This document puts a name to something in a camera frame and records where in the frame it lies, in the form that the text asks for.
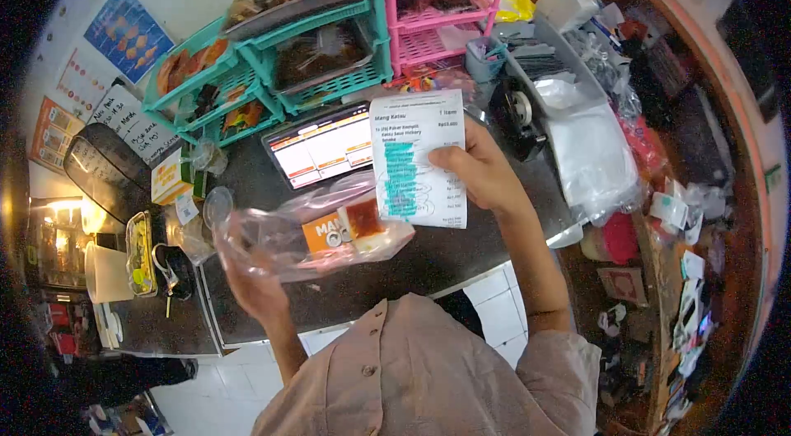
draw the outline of hand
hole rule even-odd
[[[234,228],[236,227],[233,222],[229,222],[229,233]],[[253,274],[231,258],[235,251],[227,241],[216,239],[214,245],[233,296],[247,314],[254,317],[264,328],[267,327],[266,323],[278,321],[284,315],[288,316],[289,298],[277,275]],[[262,269],[267,269],[267,264],[271,262],[261,251],[254,251],[251,261]]]
[[[464,142],[466,152],[458,145],[440,147],[429,153],[429,161],[457,174],[467,186],[470,200],[481,209],[492,210],[501,216],[532,208],[517,174],[489,131],[466,115]]]

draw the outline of menu poster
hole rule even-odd
[[[107,0],[83,37],[133,84],[173,47],[138,0]]]
[[[28,159],[55,173],[65,175],[63,155],[69,149],[71,138],[84,126],[83,121],[45,96],[39,110],[39,118],[35,122],[33,146],[30,148]]]
[[[144,114],[140,101],[119,84],[110,88],[88,123],[99,122],[112,128],[151,167],[179,140],[177,135]]]
[[[71,106],[74,116],[88,119],[117,75],[117,70],[98,63],[89,54],[74,48],[58,80],[57,89],[69,98],[70,102],[66,106]]]

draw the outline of person's right hand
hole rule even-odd
[[[457,174],[467,186],[470,200],[481,209],[513,215],[532,208],[517,174],[489,131],[466,115],[464,142],[466,151],[458,145],[440,147],[429,153],[429,161]]]

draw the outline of white container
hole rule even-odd
[[[129,301],[134,293],[126,275],[126,253],[89,242],[85,247],[85,283],[91,302]]]

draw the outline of tablet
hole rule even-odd
[[[368,103],[306,120],[263,139],[292,189],[307,187],[373,163]]]

